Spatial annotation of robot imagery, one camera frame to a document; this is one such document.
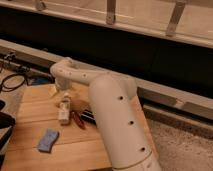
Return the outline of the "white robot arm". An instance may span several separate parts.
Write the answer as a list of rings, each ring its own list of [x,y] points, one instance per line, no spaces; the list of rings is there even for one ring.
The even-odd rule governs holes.
[[[50,73],[63,90],[70,87],[71,81],[88,85],[90,108],[113,171],[162,171],[131,106],[137,94],[132,77],[77,69],[70,58],[53,64]]]

